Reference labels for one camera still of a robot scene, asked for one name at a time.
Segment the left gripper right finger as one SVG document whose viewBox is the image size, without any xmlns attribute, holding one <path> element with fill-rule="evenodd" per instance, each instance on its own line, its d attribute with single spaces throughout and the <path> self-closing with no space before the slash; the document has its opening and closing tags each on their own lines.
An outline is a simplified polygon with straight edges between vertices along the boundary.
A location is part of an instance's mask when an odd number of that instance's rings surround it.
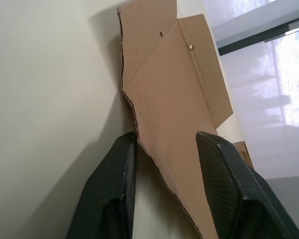
<svg viewBox="0 0 299 239">
<path fill-rule="evenodd" d="M 221 239 L 299 239 L 299 229 L 266 180 L 234 144 L 196 134 L 207 202 Z"/>
</svg>

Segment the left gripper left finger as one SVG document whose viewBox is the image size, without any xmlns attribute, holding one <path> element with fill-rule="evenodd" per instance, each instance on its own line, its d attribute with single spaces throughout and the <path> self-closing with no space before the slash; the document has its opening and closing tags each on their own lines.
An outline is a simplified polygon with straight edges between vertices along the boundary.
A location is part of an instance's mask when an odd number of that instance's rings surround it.
<svg viewBox="0 0 299 239">
<path fill-rule="evenodd" d="M 70 224 L 72 239 L 133 237 L 137 137 L 118 137 L 85 183 Z"/>
</svg>

